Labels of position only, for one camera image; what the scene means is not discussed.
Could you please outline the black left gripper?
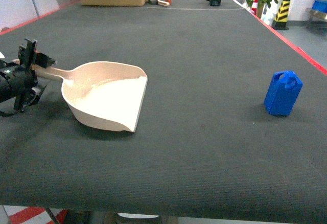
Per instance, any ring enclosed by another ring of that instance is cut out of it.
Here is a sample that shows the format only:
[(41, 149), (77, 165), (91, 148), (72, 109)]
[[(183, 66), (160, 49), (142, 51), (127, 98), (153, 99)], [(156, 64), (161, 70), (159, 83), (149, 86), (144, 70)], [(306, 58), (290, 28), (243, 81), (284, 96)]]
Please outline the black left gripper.
[(57, 63), (48, 55), (36, 52), (37, 40), (26, 41), (25, 47), (19, 46), (18, 63), (7, 63), (5, 66), (5, 100), (15, 98), (15, 111), (36, 105), (47, 87), (47, 84), (37, 85), (32, 65), (46, 69)]

